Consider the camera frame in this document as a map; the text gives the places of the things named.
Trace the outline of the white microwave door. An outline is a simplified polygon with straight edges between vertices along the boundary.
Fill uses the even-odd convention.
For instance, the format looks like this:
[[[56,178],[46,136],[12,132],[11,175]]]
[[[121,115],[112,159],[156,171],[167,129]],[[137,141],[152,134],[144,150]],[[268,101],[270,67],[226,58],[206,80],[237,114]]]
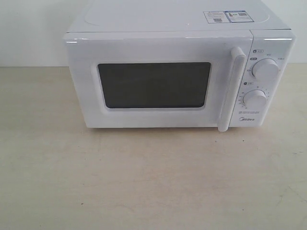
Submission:
[[[63,38],[89,128],[231,125],[253,35],[72,33]]]

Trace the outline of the white microwave oven body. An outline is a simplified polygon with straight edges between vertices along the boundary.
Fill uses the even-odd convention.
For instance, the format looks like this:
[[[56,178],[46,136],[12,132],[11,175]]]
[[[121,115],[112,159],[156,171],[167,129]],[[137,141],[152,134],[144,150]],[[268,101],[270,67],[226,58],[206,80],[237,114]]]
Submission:
[[[262,125],[295,34],[260,0],[94,0],[63,37],[89,128]]]

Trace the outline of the white lower control knob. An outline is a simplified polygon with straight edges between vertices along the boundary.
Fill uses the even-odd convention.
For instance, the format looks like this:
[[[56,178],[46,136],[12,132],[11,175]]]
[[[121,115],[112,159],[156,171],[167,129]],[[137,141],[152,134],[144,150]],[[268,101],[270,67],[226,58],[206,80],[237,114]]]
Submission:
[[[266,95],[261,90],[252,90],[243,97],[244,106],[247,109],[259,110],[267,103]]]

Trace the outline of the white control knob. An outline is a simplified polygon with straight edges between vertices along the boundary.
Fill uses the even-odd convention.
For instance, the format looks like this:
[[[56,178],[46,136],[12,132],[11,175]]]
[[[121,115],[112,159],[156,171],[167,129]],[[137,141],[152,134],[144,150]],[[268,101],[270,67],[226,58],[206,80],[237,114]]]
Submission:
[[[247,109],[259,110],[267,103],[266,95],[261,90],[252,90],[243,97],[244,106]]]
[[[275,60],[265,58],[258,61],[252,68],[252,75],[260,81],[273,79],[279,74],[279,67]]]

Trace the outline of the blue white label sticker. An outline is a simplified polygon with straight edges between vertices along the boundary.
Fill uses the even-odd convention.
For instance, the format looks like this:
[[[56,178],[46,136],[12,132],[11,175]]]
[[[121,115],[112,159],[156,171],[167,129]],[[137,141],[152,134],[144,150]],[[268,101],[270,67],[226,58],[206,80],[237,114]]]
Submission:
[[[254,20],[246,11],[204,11],[208,23],[252,23]]]

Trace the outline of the white upper control knob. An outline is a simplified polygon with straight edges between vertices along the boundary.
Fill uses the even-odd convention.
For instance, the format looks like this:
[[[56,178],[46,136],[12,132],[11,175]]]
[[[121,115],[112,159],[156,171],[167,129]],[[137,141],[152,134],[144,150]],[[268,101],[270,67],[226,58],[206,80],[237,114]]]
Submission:
[[[275,60],[265,58],[258,61],[252,68],[252,75],[260,81],[273,79],[279,74],[279,67]]]

